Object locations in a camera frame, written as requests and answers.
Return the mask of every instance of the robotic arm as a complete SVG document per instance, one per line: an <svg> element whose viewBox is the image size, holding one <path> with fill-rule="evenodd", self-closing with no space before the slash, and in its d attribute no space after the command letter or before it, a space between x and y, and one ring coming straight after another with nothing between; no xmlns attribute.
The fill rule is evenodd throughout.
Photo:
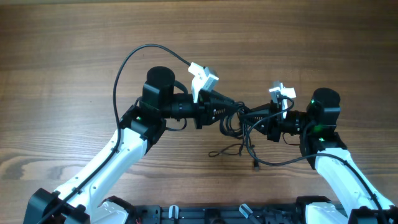
<svg viewBox="0 0 398 224"><path fill-rule="evenodd" d="M213 90L218 81L214 70L195 63L192 63L188 70L195 76L192 82L192 94L188 94L186 88L175 80L175 75L170 69L165 67L150 69L140 105L130 107L120 119L120 144L116 153L83 188L79 189L77 194L68 198L68 195L112 153L118 139L118 131L99 154L65 184L57 187L52 193L44 189L36 191L29 200L24 224L135 223L136 210L132 205L126 202L118 203L116 199L110 198L103 201L103 198L120 176L157 143L167 129L165 119L174 118L179 121L193 118L196 128L201 129L217 121L222 122L225 117L237 112L240 114L241 124L251 126L266 135L268 140L279 142L281 133L299 134L303 158L307 158L311 167L331 185L349 217L338 212L335 206L324 198L306 197L303 200L299 197L295 210L299 211L300 218L292 223L363 223L363 220L370 223L384 223L383 218L386 217L398 222L396 207L381 195L356 167L347 147L335 132L336 120L340 113L340 97L335 91L327 88L317 89L306 112L290 111L286 99L295 97L294 89L285 88L282 83L275 82L269 90L272 101L249 109ZM175 94L174 87L182 89L184 93ZM324 154L334 155L341 160L321 156ZM43 220L49 211L57 207L59 209ZM260 222L258 217L253 217L247 205L241 206L239 211L248 221L238 223L266 221L260 219ZM191 223L176 221L178 207L173 209L170 207L169 220L173 220L173 223Z"/></svg>

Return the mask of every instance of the wooden table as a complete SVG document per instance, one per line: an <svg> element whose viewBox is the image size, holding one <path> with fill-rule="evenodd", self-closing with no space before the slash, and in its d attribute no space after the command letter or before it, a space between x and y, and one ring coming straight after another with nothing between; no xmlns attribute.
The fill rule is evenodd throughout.
<svg viewBox="0 0 398 224"><path fill-rule="evenodd" d="M116 129L116 72L145 43L213 67L220 76L216 90L250 107L269 102L275 80L295 87L301 111L317 88L336 90L337 131L368 179L398 203L396 4L331 2L0 7L0 223L20 223L39 187L55 189L109 141ZM190 86L183 63L159 49L141 50L119 82L121 113L141 95L146 71L157 65ZM298 147L253 138L265 160L300 156ZM189 121L182 132L166 132L109 195L133 205L293 202L300 195L336 200L307 162L254 172L246 152L208 157L233 143L238 141L220 134L218 125L195 130Z"/></svg>

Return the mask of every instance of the wooden tabletop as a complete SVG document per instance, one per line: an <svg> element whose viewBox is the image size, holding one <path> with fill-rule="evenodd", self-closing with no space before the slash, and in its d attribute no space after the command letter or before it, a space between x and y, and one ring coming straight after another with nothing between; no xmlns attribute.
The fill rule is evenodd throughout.
<svg viewBox="0 0 398 224"><path fill-rule="evenodd" d="M216 90L249 107L269 102L275 80L295 88L300 111L317 88L336 90L337 131L366 177L397 204L396 12L393 1L343 0L0 7L0 223L20 223L39 187L52 191L109 141L117 70L146 43L214 68ZM146 72L158 65L190 86L185 64L160 49L141 50L120 78L120 113L141 96ZM260 134L253 141L267 161L300 156L297 146ZM208 157L233 143L217 124L196 130L190 120L186 130L166 132L109 195L133 205L294 202L301 195L336 200L305 161L255 172L247 152Z"/></svg>

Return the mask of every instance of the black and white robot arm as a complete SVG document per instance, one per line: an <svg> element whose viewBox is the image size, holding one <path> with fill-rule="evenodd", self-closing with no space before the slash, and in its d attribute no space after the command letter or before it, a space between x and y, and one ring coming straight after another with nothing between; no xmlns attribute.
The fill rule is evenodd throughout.
<svg viewBox="0 0 398 224"><path fill-rule="evenodd" d="M239 113L241 124L256 129L271 141L279 142L281 133L299 134L301 159L307 159L330 184L348 216L342 215L329 202L310 200L301 203L301 223L361 223L358 220L362 218L386 223L397 218L391 213L392 208L396 211L394 204L371 185L335 132L340 113L340 97L335 91L317 89L306 112L291 111L287 99L295 98L294 89L275 82L269 90L271 103L249 109L213 91L218 81L214 70L191 63L188 71L194 74L192 94L186 90L175 94L175 86L186 88L175 81L173 71L165 67L150 69L139 106L133 105L120 119L120 138L116 130L93 160L54 192L36 191L29 200L24 223L126 223L131 213L117 203L103 201L104 196L120 176L157 143L167 129L165 119L193 118L196 128L201 129L220 120L223 122L225 117L235 113ZM241 135L244 139L242 130L238 135L227 135L236 138ZM270 165L253 155L249 146L248 151L256 161ZM242 213L246 218L256 219Z"/></svg>

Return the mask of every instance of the wood grain surface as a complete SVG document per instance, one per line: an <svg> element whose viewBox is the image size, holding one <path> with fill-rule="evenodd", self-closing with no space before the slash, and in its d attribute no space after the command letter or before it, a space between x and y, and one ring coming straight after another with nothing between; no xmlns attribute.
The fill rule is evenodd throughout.
<svg viewBox="0 0 398 224"><path fill-rule="evenodd" d="M162 44L213 67L216 90L250 107L267 103L275 80L293 86L296 110L314 90L341 96L338 129L358 167L398 203L398 16L394 1L134 2L0 7L0 223L21 223L29 197L56 188L90 161L116 125L116 72L135 47ZM122 113L141 95L146 71L163 65L190 86L187 67L144 49L118 86ZM170 121L170 126L180 124ZM260 158L299 149L255 134ZM290 142L297 137L289 137ZM193 121L165 133L112 188L133 205L293 202L336 197L302 161L251 169L249 155L209 158L237 140Z"/></svg>

